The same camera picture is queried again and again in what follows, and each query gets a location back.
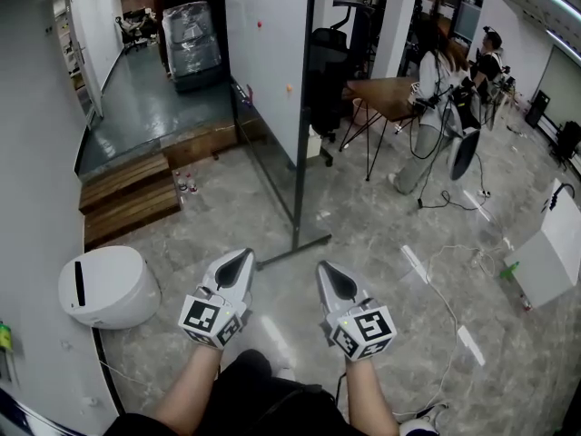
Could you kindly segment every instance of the wooden platform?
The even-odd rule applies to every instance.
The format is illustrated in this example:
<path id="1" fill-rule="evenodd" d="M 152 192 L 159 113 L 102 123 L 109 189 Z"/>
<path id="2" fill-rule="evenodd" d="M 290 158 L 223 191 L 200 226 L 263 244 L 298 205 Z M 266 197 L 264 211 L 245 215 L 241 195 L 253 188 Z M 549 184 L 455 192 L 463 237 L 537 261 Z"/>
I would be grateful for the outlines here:
<path id="1" fill-rule="evenodd" d="M 95 178 L 82 191 L 86 251 L 180 211 L 172 172 L 162 154 Z"/>

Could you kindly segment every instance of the gray tile floor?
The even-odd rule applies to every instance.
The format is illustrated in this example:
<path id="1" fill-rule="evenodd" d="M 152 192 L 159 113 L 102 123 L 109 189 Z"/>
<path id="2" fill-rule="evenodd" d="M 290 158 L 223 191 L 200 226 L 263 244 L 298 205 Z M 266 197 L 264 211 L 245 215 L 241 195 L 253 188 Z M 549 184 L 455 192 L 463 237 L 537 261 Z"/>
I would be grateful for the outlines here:
<path id="1" fill-rule="evenodd" d="M 228 83 L 178 94 L 167 79 L 157 45 L 124 54 L 103 93 L 79 174 L 178 130 L 232 121 Z"/>
<path id="2" fill-rule="evenodd" d="M 456 334 L 444 303 L 402 252 L 407 245 L 424 267 L 430 266 L 433 284 L 486 361 L 480 366 L 458 342 L 440 394 L 450 403 L 442 415 L 442 434 L 552 434 L 581 378 L 581 292 L 574 289 L 543 308 L 524 312 L 516 282 L 498 274 L 508 252 L 503 238 L 518 247 L 529 236 L 530 211 L 552 179 L 559 177 L 577 189 L 579 181 L 558 169 L 544 137 L 519 119 L 509 121 L 527 137 L 497 127 L 484 133 L 478 149 L 484 183 L 492 193 L 486 207 L 493 217 L 452 206 L 418 211 L 418 192 L 396 193 L 386 177 L 409 156 L 407 134 L 387 134 L 369 183 L 364 179 L 364 137 L 342 154 L 332 146 L 332 168 L 314 161 L 308 169 L 305 204 L 308 213 L 317 212 L 317 223 L 333 238 L 328 245 L 255 274 L 253 315 L 229 344 L 222 366 L 239 352 L 256 348 L 274 368 L 290 365 L 299 381 L 318 382 L 334 392 L 344 364 L 318 326 L 322 313 L 314 276 L 316 263 L 329 259 L 367 276 L 376 297 L 388 305 L 399 336 L 374 359 L 382 389 L 394 411 L 421 409 L 438 390 Z M 378 140 L 373 131 L 371 146 Z M 113 374 L 128 411 L 151 413 L 194 347 L 176 322 L 184 295 L 194 291 L 208 264 L 246 246 L 263 260 L 290 243 L 290 227 L 245 149 L 232 150 L 217 162 L 196 163 L 192 169 L 200 191 L 184 200 L 183 212 L 115 242 L 140 251 L 162 289 L 162 306 L 151 320 L 131 330 L 103 332 L 109 362 L 138 381 Z M 439 193 L 448 189 L 455 201 L 471 205 L 463 191 L 478 194 L 477 162 L 456 183 L 448 180 L 445 169 L 442 155 L 424 202 L 441 202 Z M 444 245 L 456 244 L 487 255 L 480 261 L 478 251 L 457 248 L 435 256 Z M 345 411 L 345 392 L 340 407 Z"/>

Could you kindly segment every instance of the black chair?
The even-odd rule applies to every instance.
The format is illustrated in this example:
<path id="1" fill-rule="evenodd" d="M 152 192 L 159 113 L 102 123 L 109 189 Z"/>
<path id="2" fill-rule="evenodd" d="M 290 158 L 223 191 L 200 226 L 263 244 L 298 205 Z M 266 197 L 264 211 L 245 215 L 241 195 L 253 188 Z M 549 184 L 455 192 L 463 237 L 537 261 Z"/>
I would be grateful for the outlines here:
<path id="1" fill-rule="evenodd" d="M 340 126 L 343 86 L 353 73 L 347 36 L 335 29 L 317 29 L 310 39 L 310 60 L 305 90 L 312 128 L 322 138 L 335 142 Z M 331 166 L 332 156 L 321 147 Z"/>
<path id="2" fill-rule="evenodd" d="M 140 45 L 147 45 L 147 42 L 138 44 L 141 37 L 126 31 L 121 24 L 121 18 L 119 16 L 115 18 L 115 23 L 117 23 L 121 29 L 121 37 L 124 45 L 123 52 L 125 54 L 127 54 L 132 48 L 134 48 L 136 52 L 139 52 Z"/>
<path id="3" fill-rule="evenodd" d="M 556 144 L 553 145 L 553 154 L 560 164 L 569 160 L 581 142 L 581 127 L 574 121 L 567 121 L 562 131 L 556 134 Z"/>

